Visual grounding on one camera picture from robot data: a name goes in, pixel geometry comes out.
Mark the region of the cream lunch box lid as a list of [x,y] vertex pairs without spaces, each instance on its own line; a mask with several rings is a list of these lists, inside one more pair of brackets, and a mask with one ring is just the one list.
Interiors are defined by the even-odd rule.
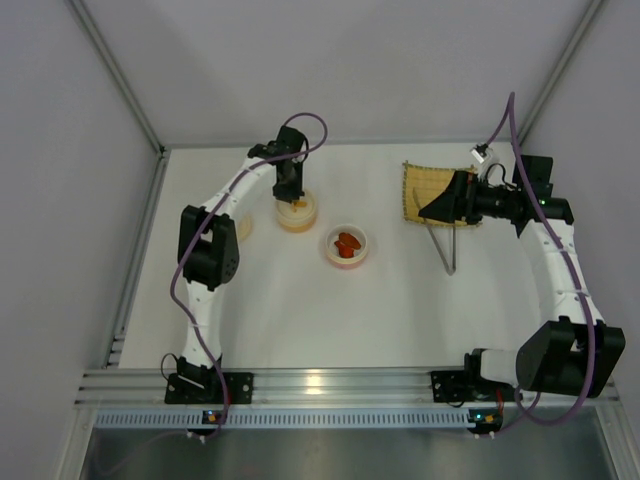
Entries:
[[317,215],[317,201],[311,189],[304,190],[305,196],[295,203],[275,201],[276,215],[300,218],[312,214]]

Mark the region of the cream lid pink valve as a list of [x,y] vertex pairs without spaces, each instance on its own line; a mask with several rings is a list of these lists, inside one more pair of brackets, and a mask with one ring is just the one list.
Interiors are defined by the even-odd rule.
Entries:
[[236,232],[239,242],[245,241],[253,230],[253,216],[248,213],[244,215],[237,224]]

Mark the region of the steel food tongs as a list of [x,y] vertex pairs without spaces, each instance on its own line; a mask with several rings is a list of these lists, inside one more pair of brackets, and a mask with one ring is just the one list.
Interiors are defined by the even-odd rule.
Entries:
[[423,221],[424,226],[426,227],[427,232],[436,248],[436,251],[439,255],[439,258],[443,264],[444,270],[448,276],[453,276],[457,271],[457,229],[456,225],[453,224],[451,226],[451,248],[450,252],[446,253],[443,245],[439,241],[437,237],[434,227],[429,223],[426,217],[423,217],[421,214],[418,214],[419,218]]

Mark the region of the orange fried chicken wing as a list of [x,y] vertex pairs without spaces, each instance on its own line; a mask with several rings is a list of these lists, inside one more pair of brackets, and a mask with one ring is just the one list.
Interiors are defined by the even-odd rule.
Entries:
[[341,232],[339,234],[339,241],[353,250],[359,250],[361,248],[359,240],[348,232]]

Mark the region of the red chicken drumstick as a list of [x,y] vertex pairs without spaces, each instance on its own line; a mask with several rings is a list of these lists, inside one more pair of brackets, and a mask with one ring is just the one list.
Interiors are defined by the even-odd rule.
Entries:
[[350,259],[355,255],[355,250],[349,248],[348,246],[341,243],[339,240],[334,242],[335,247],[337,248],[337,254],[342,259]]

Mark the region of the orange lunch box bowl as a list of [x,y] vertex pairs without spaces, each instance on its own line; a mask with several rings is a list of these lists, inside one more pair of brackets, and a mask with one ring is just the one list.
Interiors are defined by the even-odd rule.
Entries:
[[312,214],[306,217],[294,218],[276,215],[277,222],[281,228],[290,233],[302,233],[311,229],[316,223],[317,215]]

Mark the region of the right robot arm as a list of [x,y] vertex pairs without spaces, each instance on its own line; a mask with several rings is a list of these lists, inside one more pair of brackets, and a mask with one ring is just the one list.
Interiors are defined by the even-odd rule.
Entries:
[[567,200],[553,196],[553,160],[525,155],[508,184],[457,170],[430,201],[416,199],[419,218],[477,225],[504,219],[528,258],[541,324],[516,350],[475,349],[469,360],[485,381],[525,391],[598,397],[620,359],[626,340],[605,324],[581,272],[574,244],[574,217]]

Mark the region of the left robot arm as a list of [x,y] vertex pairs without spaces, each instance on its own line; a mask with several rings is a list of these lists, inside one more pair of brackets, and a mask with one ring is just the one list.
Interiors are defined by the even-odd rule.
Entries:
[[216,195],[183,209],[179,272],[170,287],[171,298],[189,320],[183,363],[206,371],[221,363],[223,300],[240,265],[236,225],[266,191],[288,204],[305,198],[302,151],[308,145],[303,133],[281,127],[274,140],[249,150],[240,170]]

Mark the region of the pink lunch box bowl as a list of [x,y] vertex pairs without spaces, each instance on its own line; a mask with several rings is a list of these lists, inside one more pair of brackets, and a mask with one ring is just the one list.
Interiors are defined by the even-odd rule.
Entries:
[[330,228],[321,242],[326,260],[332,266],[344,270],[359,267],[368,258],[369,247],[365,231],[352,224]]

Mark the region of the woven bamboo tray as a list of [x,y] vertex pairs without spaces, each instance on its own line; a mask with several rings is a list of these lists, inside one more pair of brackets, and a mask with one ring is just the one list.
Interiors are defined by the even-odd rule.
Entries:
[[[402,210],[406,222],[424,224],[426,221],[418,215],[419,210],[444,192],[455,173],[455,168],[435,168],[403,163]],[[469,228],[466,222],[456,220],[454,224],[436,220],[426,221],[436,228]]]

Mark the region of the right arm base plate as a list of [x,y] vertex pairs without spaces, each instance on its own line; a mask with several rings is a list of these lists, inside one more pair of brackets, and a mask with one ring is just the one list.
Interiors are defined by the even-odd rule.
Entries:
[[430,379],[436,403],[457,405],[514,400],[515,389],[511,385],[486,380],[464,370],[431,371]]

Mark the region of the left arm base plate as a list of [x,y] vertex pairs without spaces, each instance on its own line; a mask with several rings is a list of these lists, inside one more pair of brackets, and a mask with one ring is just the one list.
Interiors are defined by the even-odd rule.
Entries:
[[[250,372],[224,372],[228,403],[252,403],[254,374]],[[213,372],[203,379],[190,379],[173,373],[169,376],[164,402],[179,405],[223,404],[224,393],[218,375]]]

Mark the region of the aluminium mounting rail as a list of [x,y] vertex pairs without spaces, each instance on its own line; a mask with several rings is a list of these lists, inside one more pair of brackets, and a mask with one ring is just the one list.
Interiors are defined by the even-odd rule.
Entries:
[[[229,369],[225,372],[250,372]],[[256,369],[254,407],[360,408],[451,406],[436,403],[426,368]],[[75,404],[94,408],[174,405],[164,402],[169,376],[152,369],[90,370],[83,375]],[[494,406],[468,402],[466,406]],[[190,408],[222,404],[186,405]]]

